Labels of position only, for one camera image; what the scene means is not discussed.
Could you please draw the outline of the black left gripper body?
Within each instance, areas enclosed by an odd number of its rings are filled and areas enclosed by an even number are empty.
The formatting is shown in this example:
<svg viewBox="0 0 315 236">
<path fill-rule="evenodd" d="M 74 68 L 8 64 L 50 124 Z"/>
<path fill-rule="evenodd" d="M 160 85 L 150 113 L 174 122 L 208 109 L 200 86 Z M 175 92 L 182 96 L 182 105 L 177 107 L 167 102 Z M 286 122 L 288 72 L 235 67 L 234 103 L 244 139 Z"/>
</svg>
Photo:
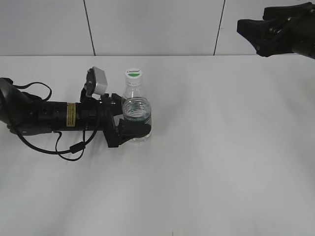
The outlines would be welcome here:
<svg viewBox="0 0 315 236">
<path fill-rule="evenodd" d="M 100 99 L 88 97 L 85 93 L 80 96 L 78 103 L 78 128 L 92 131 L 92 135 L 84 141 L 87 145 L 95 137 L 97 131 L 102 131 L 109 148 L 117 148 L 120 144 L 118 127 L 111 111 L 111 94 L 104 94 Z"/>
</svg>

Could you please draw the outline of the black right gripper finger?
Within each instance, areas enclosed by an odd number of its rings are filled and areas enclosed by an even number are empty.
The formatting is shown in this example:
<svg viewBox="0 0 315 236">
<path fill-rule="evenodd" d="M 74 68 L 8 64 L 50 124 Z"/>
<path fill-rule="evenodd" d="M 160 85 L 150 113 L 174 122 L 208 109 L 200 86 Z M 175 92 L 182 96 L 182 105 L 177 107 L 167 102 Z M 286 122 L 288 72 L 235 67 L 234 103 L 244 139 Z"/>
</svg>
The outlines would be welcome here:
<svg viewBox="0 0 315 236">
<path fill-rule="evenodd" d="M 273 6 L 264 8 L 263 21 L 276 22 L 288 21 L 290 23 L 313 22 L 313 4 L 311 2 L 293 6 Z"/>
<path fill-rule="evenodd" d="M 244 37 L 261 57 L 291 54 L 288 40 L 287 21 L 280 20 L 250 20 L 237 22 L 237 32 Z"/>
</svg>

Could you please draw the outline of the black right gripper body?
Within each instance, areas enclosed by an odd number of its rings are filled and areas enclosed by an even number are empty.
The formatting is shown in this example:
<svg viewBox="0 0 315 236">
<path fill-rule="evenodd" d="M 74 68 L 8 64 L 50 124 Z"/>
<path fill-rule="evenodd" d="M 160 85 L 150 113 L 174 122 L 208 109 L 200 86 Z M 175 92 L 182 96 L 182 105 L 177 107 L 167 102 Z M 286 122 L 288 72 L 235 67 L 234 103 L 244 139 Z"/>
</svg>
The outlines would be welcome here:
<svg viewBox="0 0 315 236">
<path fill-rule="evenodd" d="M 284 17 L 290 22 L 284 34 L 281 54 L 300 54 L 315 58 L 315 4 L 306 2 L 284 6 Z"/>
</svg>

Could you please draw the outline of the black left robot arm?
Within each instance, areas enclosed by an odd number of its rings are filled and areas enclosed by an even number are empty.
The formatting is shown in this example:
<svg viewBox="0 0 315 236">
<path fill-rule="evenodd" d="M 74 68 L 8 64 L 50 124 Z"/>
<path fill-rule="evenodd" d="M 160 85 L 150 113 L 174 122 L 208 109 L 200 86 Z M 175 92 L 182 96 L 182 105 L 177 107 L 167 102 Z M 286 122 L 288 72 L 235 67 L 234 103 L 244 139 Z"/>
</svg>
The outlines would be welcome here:
<svg viewBox="0 0 315 236">
<path fill-rule="evenodd" d="M 15 134 L 34 136 L 57 131 L 102 131 L 109 148 L 142 138 L 151 131 L 145 121 L 120 119 L 122 98 L 117 94 L 105 94 L 100 99 L 81 96 L 79 103 L 49 101 L 24 92 L 25 86 L 17 86 L 9 78 L 1 78 L 0 90 L 6 101 L 0 107 L 0 120 Z"/>
</svg>

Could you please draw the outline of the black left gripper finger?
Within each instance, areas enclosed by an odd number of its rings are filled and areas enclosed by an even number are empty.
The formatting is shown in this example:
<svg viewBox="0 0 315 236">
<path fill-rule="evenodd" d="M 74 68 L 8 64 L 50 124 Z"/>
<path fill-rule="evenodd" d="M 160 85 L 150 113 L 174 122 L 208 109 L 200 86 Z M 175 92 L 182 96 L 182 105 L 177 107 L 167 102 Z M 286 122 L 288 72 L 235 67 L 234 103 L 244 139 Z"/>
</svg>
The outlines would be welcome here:
<svg viewBox="0 0 315 236">
<path fill-rule="evenodd" d="M 119 96 L 116 93 L 113 93 L 111 95 L 111 111 L 113 114 L 122 114 L 123 110 L 122 110 L 122 97 Z"/>
<path fill-rule="evenodd" d="M 118 131 L 120 136 L 119 144 L 124 144 L 133 139 L 144 139 L 149 136 L 152 126 L 142 121 L 131 121 L 120 119 Z"/>
</svg>

